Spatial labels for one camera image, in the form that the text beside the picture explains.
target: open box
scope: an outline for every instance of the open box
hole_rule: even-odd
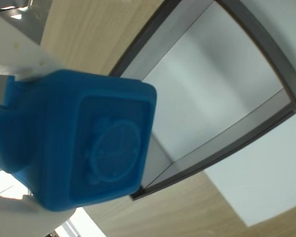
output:
[[[158,94],[134,199],[215,164],[296,113],[296,71],[239,0],[166,0],[111,75],[143,80]]]

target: blue rubber block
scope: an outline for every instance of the blue rubber block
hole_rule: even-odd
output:
[[[156,91],[138,80],[61,70],[8,79],[0,106],[0,167],[53,211],[135,192]]]

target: wooden table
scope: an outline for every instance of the wooden table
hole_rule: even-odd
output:
[[[108,74],[162,0],[53,0],[42,47]],[[107,237],[296,237],[296,208],[247,228],[204,172],[153,195],[85,208]]]

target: white surface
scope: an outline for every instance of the white surface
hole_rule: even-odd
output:
[[[136,55],[122,77],[143,80],[212,2],[181,1]]]
[[[14,186],[18,181],[10,174],[0,171],[0,193]]]
[[[0,75],[30,79],[61,68],[64,67],[60,63],[0,18]]]
[[[246,0],[296,67],[296,0]],[[248,226],[296,206],[296,115],[206,173]]]
[[[141,182],[142,187],[147,187],[151,182],[161,175],[170,165],[172,161],[164,152],[158,141],[154,136],[151,136],[147,159],[145,163],[145,170]]]
[[[215,154],[217,151],[220,151],[224,147],[227,147],[240,137],[252,131],[261,123],[269,119],[290,102],[291,101],[286,91],[282,89],[275,96],[266,101],[262,106],[258,107],[248,116],[244,117],[233,126],[226,129],[224,132],[219,134],[219,136],[213,138],[211,141],[207,142],[203,146],[197,148],[185,157],[179,159],[177,162],[172,163],[172,165],[167,170],[165,170],[160,176],[156,178],[156,180],[154,180],[154,182],[151,183],[151,186],[167,178],[170,178],[171,176],[174,176],[175,174],[183,170],[190,168],[191,166],[200,162],[203,158],[208,158],[209,156]]]
[[[61,64],[0,18],[0,74],[30,79],[60,68]],[[11,197],[12,193],[3,192],[2,195]],[[30,196],[23,196],[22,200],[0,197],[0,236],[43,236],[65,222],[73,213],[74,209],[47,211]]]
[[[157,89],[153,133],[172,160],[214,138],[282,88],[260,51],[216,2],[144,82]]]
[[[81,237],[106,237],[82,207],[76,209],[70,220]]]

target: wooden surface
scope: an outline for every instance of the wooden surface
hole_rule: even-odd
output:
[[[162,0],[53,0],[42,47],[107,74]],[[296,208],[247,228],[205,173],[153,195],[85,208],[107,237],[296,237]]]

